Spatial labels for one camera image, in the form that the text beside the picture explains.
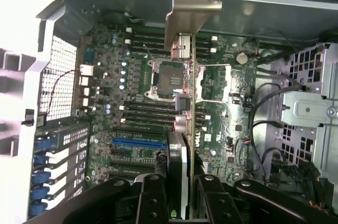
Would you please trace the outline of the long black expansion slot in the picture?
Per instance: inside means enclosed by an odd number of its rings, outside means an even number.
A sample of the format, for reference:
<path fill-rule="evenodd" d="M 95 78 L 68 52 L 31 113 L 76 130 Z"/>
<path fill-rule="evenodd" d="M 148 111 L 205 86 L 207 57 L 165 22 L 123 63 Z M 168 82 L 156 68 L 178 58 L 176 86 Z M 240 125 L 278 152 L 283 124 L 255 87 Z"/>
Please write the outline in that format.
<path fill-rule="evenodd" d="M 154 165 L 142 163 L 111 163 L 110 169 L 114 172 L 135 173 L 135 174 L 155 172 Z"/>
<path fill-rule="evenodd" d="M 144 134 L 144 135 L 165 135 L 164 131 L 160 130 L 149 130 L 149 129 L 137 129 L 131 127 L 114 127 L 112 129 L 114 132 L 119 133 L 132 133 L 132 134 Z"/>

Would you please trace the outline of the metal socket cover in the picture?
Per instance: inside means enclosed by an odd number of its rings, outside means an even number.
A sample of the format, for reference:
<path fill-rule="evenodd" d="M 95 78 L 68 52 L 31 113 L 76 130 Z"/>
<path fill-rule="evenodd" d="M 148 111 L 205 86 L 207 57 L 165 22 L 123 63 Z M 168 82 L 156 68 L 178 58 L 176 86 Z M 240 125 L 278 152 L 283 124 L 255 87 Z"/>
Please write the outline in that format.
<path fill-rule="evenodd" d="M 230 64 L 199 65 L 195 102 L 228 103 L 232 87 L 231 71 Z"/>

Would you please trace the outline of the green motherboard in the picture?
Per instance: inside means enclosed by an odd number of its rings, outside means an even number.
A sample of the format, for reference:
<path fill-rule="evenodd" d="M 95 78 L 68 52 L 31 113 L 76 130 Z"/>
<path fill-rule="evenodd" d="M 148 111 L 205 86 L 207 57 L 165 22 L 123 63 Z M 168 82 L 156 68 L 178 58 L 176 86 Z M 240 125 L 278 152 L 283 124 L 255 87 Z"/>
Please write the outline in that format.
<path fill-rule="evenodd" d="M 140 174 L 114 172 L 111 163 L 142 163 L 152 164 L 155 168 L 155 155 L 164 152 L 162 149 L 148 147 L 132 147 L 112 144 L 112 138 L 140 139 L 166 144 L 165 135 L 144 135 L 114 132 L 114 127 L 130 127 L 119 123 L 119 106 L 124 101 L 153 101 L 144 96 L 150 85 L 151 60 L 148 54 L 132 54 L 130 47 L 132 38 L 125 33 L 125 27 L 119 24 L 97 25 L 80 40 L 79 56 L 83 57 L 86 50 L 95 52 L 93 76 L 89 76 L 89 106 L 81 107 L 81 113 L 91 122 L 91 139 L 88 156 L 88 168 L 85 181 L 93 187 L 110 178 L 121 177 L 133 182 Z M 225 104 L 199 102 L 196 107 L 195 152 L 201 158 L 204 172 L 217 175 L 227 183 L 233 183 L 243 176 L 241 162 L 246 161 L 247 154 L 238 154 L 238 140 L 248 139 L 248 115 L 254 107 L 256 60 L 258 44 L 247 41 L 244 37 L 219 35 L 221 40 L 211 43 L 211 59 L 197 59 L 198 65 L 230 64 L 232 66 L 232 87 L 229 102 Z M 236 55 L 244 52 L 248 62 L 240 65 Z M 165 133 L 173 131 L 160 130 Z M 113 149 L 137 149 L 139 158 L 125 158 L 111 155 Z"/>

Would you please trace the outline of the CPU socket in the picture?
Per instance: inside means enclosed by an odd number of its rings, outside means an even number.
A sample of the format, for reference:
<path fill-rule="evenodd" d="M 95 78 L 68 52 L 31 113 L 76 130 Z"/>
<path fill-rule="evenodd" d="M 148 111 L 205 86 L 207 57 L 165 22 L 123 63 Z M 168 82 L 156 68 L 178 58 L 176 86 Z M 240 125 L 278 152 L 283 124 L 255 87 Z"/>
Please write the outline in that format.
<path fill-rule="evenodd" d="M 159 102 L 173 102 L 176 90 L 183 88 L 183 63 L 170 59 L 152 59 L 147 61 L 150 67 L 150 85 L 144 96 Z"/>

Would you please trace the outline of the RAM slot with white latches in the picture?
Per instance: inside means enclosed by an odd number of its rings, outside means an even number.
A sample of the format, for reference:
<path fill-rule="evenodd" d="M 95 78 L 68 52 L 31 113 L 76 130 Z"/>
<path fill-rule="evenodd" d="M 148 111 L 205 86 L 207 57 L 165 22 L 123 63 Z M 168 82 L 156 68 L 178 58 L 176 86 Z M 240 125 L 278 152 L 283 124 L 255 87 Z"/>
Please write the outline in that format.
<path fill-rule="evenodd" d="M 187 119 L 192 118 L 192 115 L 188 111 L 144 110 L 144 109 L 120 110 L 119 108 L 117 110 L 117 113 L 120 115 L 120 117 L 122 116 L 123 113 L 149 113 L 149 114 L 183 115 Z"/>
<path fill-rule="evenodd" d="M 132 128 L 138 129 L 154 129 L 154 130 L 169 130 L 175 129 L 179 126 L 190 126 L 189 119 L 179 119 L 175 118 L 172 120 L 164 119 L 145 119 L 140 117 L 129 117 L 129 118 L 120 118 L 119 123 L 124 126 L 130 126 Z"/>
<path fill-rule="evenodd" d="M 145 38 L 145 39 L 163 39 L 165 40 L 164 29 L 153 28 L 153 27 L 125 27 L 125 33 L 131 37 L 135 38 Z M 221 40 L 219 35 L 210 34 L 206 32 L 198 33 L 195 37 L 196 40 L 203 40 L 204 42 L 217 43 Z"/>
<path fill-rule="evenodd" d="M 131 40 L 131 43 L 128 45 L 132 50 L 141 51 L 141 50 L 149 50 L 151 53 L 156 54 L 169 54 L 171 49 L 167 50 L 164 48 L 164 44 L 161 42 L 144 42 L 140 40 Z M 209 47 L 199 47 L 196 46 L 196 53 L 198 54 L 212 54 L 211 48 Z"/>

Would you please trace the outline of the short black expansion slot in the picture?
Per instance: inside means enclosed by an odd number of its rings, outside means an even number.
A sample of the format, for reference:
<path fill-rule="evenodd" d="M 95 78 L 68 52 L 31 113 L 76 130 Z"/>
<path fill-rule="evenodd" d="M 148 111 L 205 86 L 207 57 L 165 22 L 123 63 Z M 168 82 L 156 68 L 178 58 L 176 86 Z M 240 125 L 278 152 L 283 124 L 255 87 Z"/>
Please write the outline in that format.
<path fill-rule="evenodd" d="M 139 158 L 139 151 L 137 149 L 113 149 L 111 155 L 121 156 L 125 158 Z"/>

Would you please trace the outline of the thin metal locking lever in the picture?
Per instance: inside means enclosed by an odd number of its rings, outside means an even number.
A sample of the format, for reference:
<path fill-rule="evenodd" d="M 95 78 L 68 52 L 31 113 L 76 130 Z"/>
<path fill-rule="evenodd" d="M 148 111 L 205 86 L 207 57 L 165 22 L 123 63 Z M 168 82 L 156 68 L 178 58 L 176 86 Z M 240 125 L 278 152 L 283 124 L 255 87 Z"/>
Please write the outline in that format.
<path fill-rule="evenodd" d="M 155 61 L 155 58 L 153 57 L 153 55 L 151 54 L 149 48 L 146 46 L 146 44 L 143 44 L 143 47 L 145 48 L 145 50 L 147 51 L 148 55 L 150 56 L 152 61 Z"/>

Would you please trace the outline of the blue expansion slot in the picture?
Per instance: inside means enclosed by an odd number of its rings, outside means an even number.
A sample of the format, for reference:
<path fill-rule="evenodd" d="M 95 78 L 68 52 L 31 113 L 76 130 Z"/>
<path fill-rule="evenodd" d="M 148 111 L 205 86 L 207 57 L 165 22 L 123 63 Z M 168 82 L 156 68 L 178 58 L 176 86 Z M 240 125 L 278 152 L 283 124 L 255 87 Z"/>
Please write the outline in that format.
<path fill-rule="evenodd" d="M 116 138 L 116 137 L 112 138 L 111 143 L 116 145 L 125 145 L 132 147 L 148 147 L 155 149 L 162 149 L 166 146 L 166 144 L 161 142 L 151 142 L 140 139 Z"/>

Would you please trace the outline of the perforated metal slot cover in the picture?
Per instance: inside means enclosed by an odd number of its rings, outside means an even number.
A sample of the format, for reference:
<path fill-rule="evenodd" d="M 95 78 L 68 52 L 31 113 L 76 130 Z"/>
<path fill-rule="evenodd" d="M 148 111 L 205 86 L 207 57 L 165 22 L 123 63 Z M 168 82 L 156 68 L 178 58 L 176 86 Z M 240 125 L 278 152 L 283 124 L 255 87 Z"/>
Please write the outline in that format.
<path fill-rule="evenodd" d="M 55 132 L 55 140 L 57 141 L 56 151 L 60 152 L 83 139 L 87 139 L 89 132 L 90 126 L 88 124 L 62 127 Z"/>

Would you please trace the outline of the blue rear port connector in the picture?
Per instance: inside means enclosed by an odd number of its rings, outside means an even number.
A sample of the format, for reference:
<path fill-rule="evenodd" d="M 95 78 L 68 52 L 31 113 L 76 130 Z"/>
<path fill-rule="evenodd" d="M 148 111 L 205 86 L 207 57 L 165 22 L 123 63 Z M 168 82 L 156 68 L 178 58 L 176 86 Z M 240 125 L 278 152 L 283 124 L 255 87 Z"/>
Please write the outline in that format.
<path fill-rule="evenodd" d="M 83 56 L 84 63 L 93 64 L 95 62 L 95 52 L 93 50 L 86 50 Z"/>

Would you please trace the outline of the silver coin cell battery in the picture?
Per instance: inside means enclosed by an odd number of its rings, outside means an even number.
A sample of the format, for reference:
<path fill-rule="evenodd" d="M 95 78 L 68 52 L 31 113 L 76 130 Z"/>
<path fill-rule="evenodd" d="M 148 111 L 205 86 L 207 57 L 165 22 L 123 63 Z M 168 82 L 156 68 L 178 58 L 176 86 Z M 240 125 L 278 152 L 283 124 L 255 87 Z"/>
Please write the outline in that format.
<path fill-rule="evenodd" d="M 246 64 L 248 60 L 249 60 L 248 56 L 244 52 L 238 53 L 236 55 L 237 64 L 240 64 L 240 65 Z"/>

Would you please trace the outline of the metal disk bay cage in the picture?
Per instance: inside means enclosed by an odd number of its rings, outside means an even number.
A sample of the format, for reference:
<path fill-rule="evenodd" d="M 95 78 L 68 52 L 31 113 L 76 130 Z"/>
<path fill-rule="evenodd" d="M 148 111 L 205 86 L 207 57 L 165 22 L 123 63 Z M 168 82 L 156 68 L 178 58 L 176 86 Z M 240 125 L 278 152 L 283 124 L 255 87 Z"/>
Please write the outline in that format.
<path fill-rule="evenodd" d="M 293 55 L 287 72 L 305 91 L 284 95 L 281 119 L 316 131 L 312 161 L 338 184 L 338 43 L 319 43 Z"/>

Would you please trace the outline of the open grey PC case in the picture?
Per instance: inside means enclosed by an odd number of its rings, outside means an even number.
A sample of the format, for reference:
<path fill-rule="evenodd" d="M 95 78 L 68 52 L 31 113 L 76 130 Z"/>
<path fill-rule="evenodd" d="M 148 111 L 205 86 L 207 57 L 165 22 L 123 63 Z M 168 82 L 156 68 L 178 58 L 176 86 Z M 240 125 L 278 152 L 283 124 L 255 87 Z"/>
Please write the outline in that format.
<path fill-rule="evenodd" d="M 338 43 L 338 0 L 214 1 L 221 1 L 222 9 L 210 16 L 198 33 L 236 35 L 258 44 L 254 106 L 248 115 L 251 144 L 237 149 L 238 154 L 247 154 L 246 161 L 240 163 L 243 176 L 231 184 L 214 176 L 230 186 L 242 179 L 255 180 L 338 217 L 338 184 L 323 177 L 312 161 L 315 129 L 288 125 L 281 119 L 286 110 L 284 95 L 305 91 L 304 85 L 287 72 L 292 56 L 319 43 Z M 79 67 L 84 64 L 79 56 L 81 38 L 100 24 L 156 27 L 165 33 L 166 16 L 171 10 L 172 0 L 49 0 L 37 15 L 36 65 L 40 75 L 34 90 L 24 92 L 30 106 L 23 123 L 33 129 L 28 149 L 32 164 L 27 221 L 34 218 L 29 217 L 32 202 L 47 203 L 46 212 L 94 187 L 88 187 L 85 181 L 91 122 L 81 113 L 80 94 L 85 87 L 79 85 Z M 37 116 L 43 113 L 47 114 L 46 125 L 37 127 Z M 60 152 L 34 153 L 35 141 L 55 140 L 55 132 L 62 127 L 79 124 L 90 126 L 87 139 Z M 39 154 L 48 156 L 49 163 L 34 168 L 33 156 Z M 168 224 L 209 224 L 207 217 L 199 217 L 196 208 L 200 194 L 196 190 L 198 155 L 194 154 L 193 217 L 178 221 L 168 212 Z M 51 172 L 48 183 L 31 183 L 32 173 L 38 171 Z M 167 162 L 164 174 L 168 210 Z M 50 188 L 48 195 L 31 200 L 31 191 L 40 186 Z"/>

